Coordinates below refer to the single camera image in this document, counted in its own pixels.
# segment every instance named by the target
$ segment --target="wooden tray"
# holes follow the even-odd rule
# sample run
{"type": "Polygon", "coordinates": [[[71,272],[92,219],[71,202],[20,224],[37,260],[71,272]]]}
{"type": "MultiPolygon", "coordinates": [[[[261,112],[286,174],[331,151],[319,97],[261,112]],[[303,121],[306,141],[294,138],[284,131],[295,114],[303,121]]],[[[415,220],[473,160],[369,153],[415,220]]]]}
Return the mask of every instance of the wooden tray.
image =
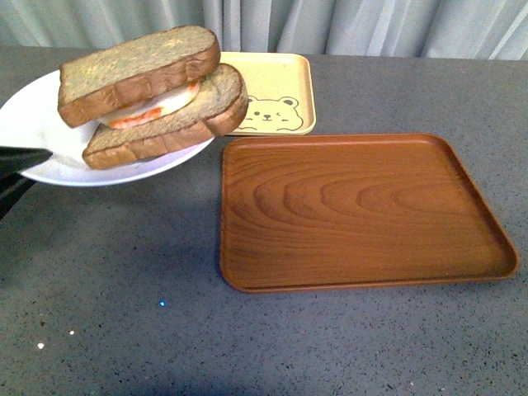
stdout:
{"type": "Polygon", "coordinates": [[[297,54],[223,52],[244,77],[246,119],[231,134],[286,136],[310,132],[316,122],[309,61],[297,54]]]}
{"type": "Polygon", "coordinates": [[[248,293],[495,281],[518,267],[430,134],[239,139],[222,194],[220,269],[248,293]]]}

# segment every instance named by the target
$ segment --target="tray rim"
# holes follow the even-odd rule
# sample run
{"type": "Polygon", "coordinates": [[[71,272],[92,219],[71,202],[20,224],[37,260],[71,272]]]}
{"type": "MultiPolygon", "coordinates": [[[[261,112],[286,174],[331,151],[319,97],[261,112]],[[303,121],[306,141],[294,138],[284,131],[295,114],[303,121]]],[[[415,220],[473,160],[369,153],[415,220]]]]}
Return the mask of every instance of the tray rim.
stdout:
{"type": "Polygon", "coordinates": [[[300,292],[300,291],[320,291],[320,290],[351,290],[351,289],[365,289],[365,288],[380,288],[380,287],[401,287],[401,286],[420,286],[420,285],[446,285],[446,284],[461,284],[461,283],[486,283],[492,281],[503,281],[506,279],[512,278],[520,266],[520,256],[519,252],[516,250],[513,242],[508,236],[506,230],[503,228],[498,217],[493,213],[490,204],[485,199],[482,192],[479,190],[474,179],[471,177],[470,173],[466,169],[465,165],[462,163],[459,154],[455,151],[453,146],[443,137],[433,134],[431,132],[393,132],[393,133],[336,133],[336,134],[318,134],[310,136],[262,136],[262,137],[241,137],[236,139],[226,145],[222,157],[222,210],[221,210],[221,225],[220,225],[220,242],[219,242],[219,269],[222,277],[226,282],[233,287],[235,290],[241,291],[247,294],[267,294],[267,293],[290,293],[290,292],[300,292]],[[260,142],[264,144],[266,140],[283,140],[291,139],[292,142],[295,140],[301,139],[311,139],[311,140],[338,140],[343,137],[354,137],[356,139],[383,139],[383,138],[395,138],[398,139],[408,139],[408,138],[422,138],[435,140],[444,146],[444,149],[447,149],[449,155],[452,157],[452,160],[456,162],[456,165],[460,167],[464,173],[467,181],[470,184],[470,187],[476,193],[477,198],[480,200],[483,208],[486,210],[487,215],[490,220],[492,220],[493,225],[497,227],[498,232],[504,238],[504,245],[507,247],[508,252],[512,255],[513,266],[508,273],[499,275],[499,276],[452,276],[452,277],[432,277],[425,279],[415,279],[415,280],[381,280],[381,281],[366,281],[366,282],[355,282],[355,283],[339,283],[339,284],[321,284],[321,285],[286,285],[286,286],[259,286],[259,287],[246,287],[243,285],[238,285],[237,282],[228,274],[226,264],[225,264],[225,249],[224,249],[224,240],[225,240],[225,222],[224,222],[224,197],[226,194],[226,181],[225,181],[225,168],[227,166],[227,158],[229,153],[236,149],[238,146],[244,145],[246,142],[260,142]]]}

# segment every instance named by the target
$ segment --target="sandwich filling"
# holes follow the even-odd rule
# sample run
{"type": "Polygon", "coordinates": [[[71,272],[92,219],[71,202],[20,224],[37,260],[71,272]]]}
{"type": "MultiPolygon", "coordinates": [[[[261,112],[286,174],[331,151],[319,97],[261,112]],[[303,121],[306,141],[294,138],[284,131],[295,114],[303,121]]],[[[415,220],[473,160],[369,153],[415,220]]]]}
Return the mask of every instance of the sandwich filling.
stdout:
{"type": "Polygon", "coordinates": [[[98,121],[117,130],[141,125],[187,106],[196,97],[199,90],[200,82],[191,81],[147,101],[123,106],[102,115],[98,121]]]}

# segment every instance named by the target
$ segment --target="curtain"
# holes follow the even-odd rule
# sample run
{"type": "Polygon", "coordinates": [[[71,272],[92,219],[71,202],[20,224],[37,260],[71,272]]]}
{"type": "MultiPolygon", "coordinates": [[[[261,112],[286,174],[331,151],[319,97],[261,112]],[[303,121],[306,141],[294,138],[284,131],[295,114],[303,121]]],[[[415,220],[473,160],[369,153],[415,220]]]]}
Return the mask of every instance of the curtain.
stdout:
{"type": "Polygon", "coordinates": [[[528,0],[2,0],[0,44],[102,49],[179,25],[225,51],[528,59],[528,0]]]}

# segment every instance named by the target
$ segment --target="whole wheat bread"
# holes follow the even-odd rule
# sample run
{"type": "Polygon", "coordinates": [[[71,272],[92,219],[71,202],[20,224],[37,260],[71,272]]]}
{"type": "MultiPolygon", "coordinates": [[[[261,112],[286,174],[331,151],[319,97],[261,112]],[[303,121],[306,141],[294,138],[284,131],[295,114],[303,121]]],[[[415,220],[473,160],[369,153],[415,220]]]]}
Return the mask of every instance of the whole wheat bread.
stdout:
{"type": "Polygon", "coordinates": [[[60,66],[58,111],[71,127],[202,78],[220,61],[215,34],[179,26],[60,66]]]}
{"type": "Polygon", "coordinates": [[[90,167],[106,169],[185,149],[232,132],[247,110],[242,76],[233,66],[220,64],[202,81],[195,99],[180,110],[122,130],[99,125],[82,157],[90,167]]]}

